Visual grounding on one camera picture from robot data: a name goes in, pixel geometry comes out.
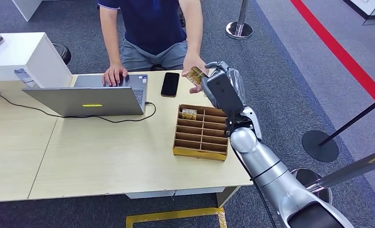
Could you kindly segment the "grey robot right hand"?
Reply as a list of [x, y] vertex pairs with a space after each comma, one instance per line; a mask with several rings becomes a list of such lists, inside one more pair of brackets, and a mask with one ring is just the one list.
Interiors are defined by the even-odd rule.
[[207, 69], [212, 69], [214, 68], [215, 71], [211, 73], [210, 76], [203, 77], [200, 82], [201, 82], [201, 89], [204, 91], [205, 95], [213, 105], [213, 107], [217, 109], [221, 109], [222, 106], [219, 104], [217, 101], [216, 97], [213, 95], [213, 93], [210, 91], [207, 85], [208, 79], [211, 77], [218, 75], [220, 73], [225, 73], [228, 80], [230, 81], [231, 85], [233, 86], [237, 96], [239, 97], [240, 101], [242, 102], [243, 105], [246, 103], [246, 97], [245, 97], [245, 90], [244, 90], [244, 83], [242, 80], [242, 77], [239, 73], [239, 71], [235, 68], [229, 67], [227, 63], [224, 61], [214, 61], [210, 62], [205, 65], [205, 68]]

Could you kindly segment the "person's left hand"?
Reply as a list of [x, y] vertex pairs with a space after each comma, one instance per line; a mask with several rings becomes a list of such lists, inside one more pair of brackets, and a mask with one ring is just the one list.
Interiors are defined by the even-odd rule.
[[208, 75], [209, 69], [205, 68], [206, 63], [201, 59], [198, 54], [187, 53], [183, 62], [182, 76], [186, 77], [191, 68], [198, 67]]

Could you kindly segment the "person's right hand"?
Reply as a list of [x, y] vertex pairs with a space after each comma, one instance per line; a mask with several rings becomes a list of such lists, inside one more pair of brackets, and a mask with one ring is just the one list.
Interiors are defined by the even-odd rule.
[[110, 64], [109, 68], [102, 76], [102, 84], [109, 87], [119, 86], [127, 75], [128, 71], [122, 64]]

